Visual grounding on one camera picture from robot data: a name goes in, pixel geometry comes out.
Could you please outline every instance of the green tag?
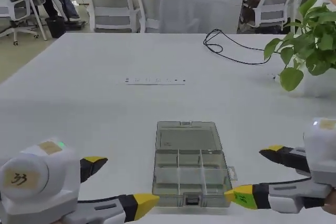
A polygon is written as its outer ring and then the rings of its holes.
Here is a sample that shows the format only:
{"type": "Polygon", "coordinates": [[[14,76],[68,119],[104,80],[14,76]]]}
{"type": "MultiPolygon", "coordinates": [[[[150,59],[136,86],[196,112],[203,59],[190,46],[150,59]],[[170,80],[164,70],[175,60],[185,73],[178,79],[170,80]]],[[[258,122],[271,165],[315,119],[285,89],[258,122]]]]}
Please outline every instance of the green tag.
{"type": "Polygon", "coordinates": [[[242,194],[234,192],[235,203],[249,209],[257,209],[256,202],[254,201],[253,194],[242,194]]]}

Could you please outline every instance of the table surface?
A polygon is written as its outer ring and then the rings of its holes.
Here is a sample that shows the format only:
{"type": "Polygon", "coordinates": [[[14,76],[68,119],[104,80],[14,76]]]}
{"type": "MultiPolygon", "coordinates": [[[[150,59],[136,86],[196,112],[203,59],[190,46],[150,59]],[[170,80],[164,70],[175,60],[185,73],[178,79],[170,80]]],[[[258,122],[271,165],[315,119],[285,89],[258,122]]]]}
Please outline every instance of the table surface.
{"type": "MultiPolygon", "coordinates": [[[[230,35],[263,48],[273,35],[230,35]]],[[[204,35],[67,33],[0,85],[0,155],[14,155],[58,137],[83,156],[109,162],[81,186],[80,199],[151,192],[157,121],[213,121],[227,164],[240,184],[301,178],[258,151],[273,144],[302,146],[315,116],[336,114],[328,99],[298,98],[272,76],[283,64],[237,64],[212,54],[204,35]],[[183,86],[130,86],[126,78],[179,79],[183,86]]],[[[224,36],[214,42],[227,56],[263,61],[260,51],[224,36]]],[[[221,211],[154,209],[138,223],[332,223],[320,208],[298,215],[253,211],[232,204],[221,211]]]]}

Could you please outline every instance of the white pot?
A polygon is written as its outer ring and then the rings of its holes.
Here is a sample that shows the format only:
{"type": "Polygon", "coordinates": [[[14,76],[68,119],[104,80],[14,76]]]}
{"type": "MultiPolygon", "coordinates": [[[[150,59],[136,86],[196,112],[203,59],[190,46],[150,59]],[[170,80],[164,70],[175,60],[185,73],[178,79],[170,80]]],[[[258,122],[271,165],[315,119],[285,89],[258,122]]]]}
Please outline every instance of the white pot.
{"type": "Polygon", "coordinates": [[[293,93],[304,97],[328,97],[336,93],[336,69],[329,69],[319,76],[312,76],[306,67],[301,71],[303,79],[293,93]]]}

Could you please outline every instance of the potted plant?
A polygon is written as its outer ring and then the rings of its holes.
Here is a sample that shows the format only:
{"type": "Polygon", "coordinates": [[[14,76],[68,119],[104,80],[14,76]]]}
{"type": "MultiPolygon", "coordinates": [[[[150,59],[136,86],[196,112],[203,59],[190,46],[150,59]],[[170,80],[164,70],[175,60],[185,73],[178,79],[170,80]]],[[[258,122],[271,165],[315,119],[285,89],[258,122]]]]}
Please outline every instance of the potted plant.
{"type": "Polygon", "coordinates": [[[271,40],[264,58],[274,52],[280,55],[285,67],[279,78],[285,90],[300,89],[304,95],[320,97],[336,88],[336,12],[326,4],[313,7],[316,1],[307,0],[300,6],[301,22],[286,25],[298,27],[301,33],[271,40]]]}

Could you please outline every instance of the number label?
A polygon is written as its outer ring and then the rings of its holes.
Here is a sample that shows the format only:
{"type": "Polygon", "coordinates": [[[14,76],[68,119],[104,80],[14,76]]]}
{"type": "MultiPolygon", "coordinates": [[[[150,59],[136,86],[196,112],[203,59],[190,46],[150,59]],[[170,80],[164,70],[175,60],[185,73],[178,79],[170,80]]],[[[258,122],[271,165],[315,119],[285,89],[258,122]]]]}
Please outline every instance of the number label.
{"type": "Polygon", "coordinates": [[[38,146],[48,155],[62,151],[62,148],[52,141],[40,143],[38,146]]]}
{"type": "Polygon", "coordinates": [[[249,208],[249,209],[257,209],[256,202],[253,198],[253,195],[249,194],[241,194],[241,193],[235,193],[235,203],[249,208]]]}
{"type": "Polygon", "coordinates": [[[27,174],[25,173],[15,173],[14,178],[10,181],[11,184],[14,184],[16,186],[20,186],[23,183],[27,182],[27,174]]]}
{"type": "Polygon", "coordinates": [[[322,119],[320,121],[320,128],[324,130],[333,130],[336,125],[336,120],[322,119]]]}
{"type": "Polygon", "coordinates": [[[13,169],[7,169],[4,175],[4,187],[17,189],[35,189],[40,177],[38,172],[13,169]]]}

